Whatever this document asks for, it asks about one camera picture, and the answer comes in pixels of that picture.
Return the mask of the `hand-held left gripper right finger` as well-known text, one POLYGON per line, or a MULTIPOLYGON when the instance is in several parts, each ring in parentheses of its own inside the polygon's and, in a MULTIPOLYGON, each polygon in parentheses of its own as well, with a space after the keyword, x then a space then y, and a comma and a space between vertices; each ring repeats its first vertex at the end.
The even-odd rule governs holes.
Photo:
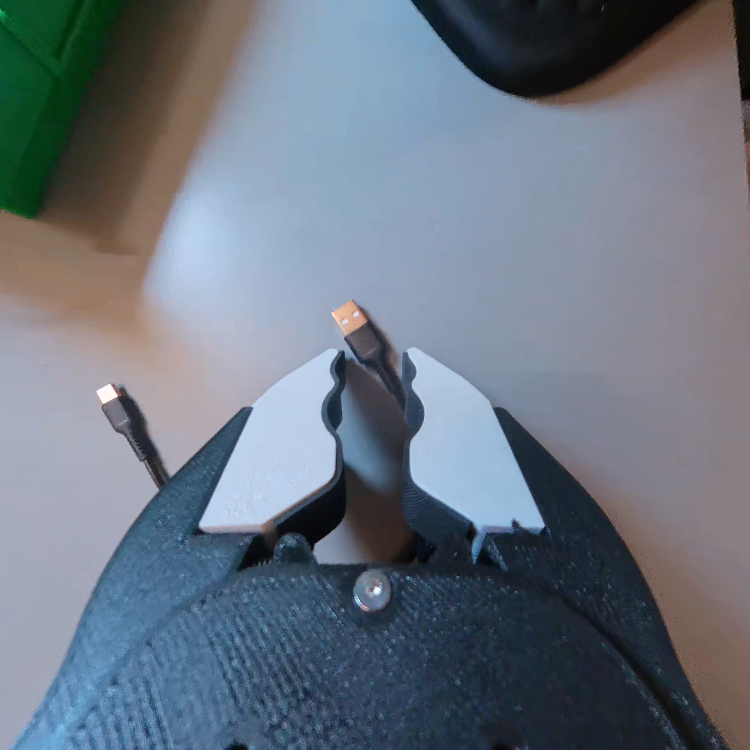
POLYGON ((547 525, 491 401, 416 347, 404 353, 402 375, 401 507, 418 560, 478 562, 494 545, 543 542, 547 525))

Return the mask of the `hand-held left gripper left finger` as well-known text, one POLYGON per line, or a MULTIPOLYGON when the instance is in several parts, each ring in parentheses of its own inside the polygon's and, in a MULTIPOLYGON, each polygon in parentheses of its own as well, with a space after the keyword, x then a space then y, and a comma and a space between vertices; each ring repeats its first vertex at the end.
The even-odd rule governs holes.
POLYGON ((271 386, 250 408, 199 523, 207 535, 288 533, 309 545, 343 520, 345 355, 329 349, 271 386))

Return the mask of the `green plastic bin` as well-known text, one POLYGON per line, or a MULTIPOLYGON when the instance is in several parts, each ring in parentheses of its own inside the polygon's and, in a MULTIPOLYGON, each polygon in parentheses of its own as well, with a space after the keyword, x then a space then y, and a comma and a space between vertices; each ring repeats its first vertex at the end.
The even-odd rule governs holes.
POLYGON ((122 1, 1 2, 1 208, 33 218, 122 1))

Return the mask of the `black pouch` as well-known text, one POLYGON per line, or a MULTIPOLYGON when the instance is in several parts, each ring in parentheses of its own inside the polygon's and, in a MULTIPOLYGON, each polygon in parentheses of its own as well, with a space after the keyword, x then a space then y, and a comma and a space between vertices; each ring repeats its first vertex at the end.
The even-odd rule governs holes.
POLYGON ((693 1, 413 1, 457 59, 510 95, 558 95, 598 77, 693 1))

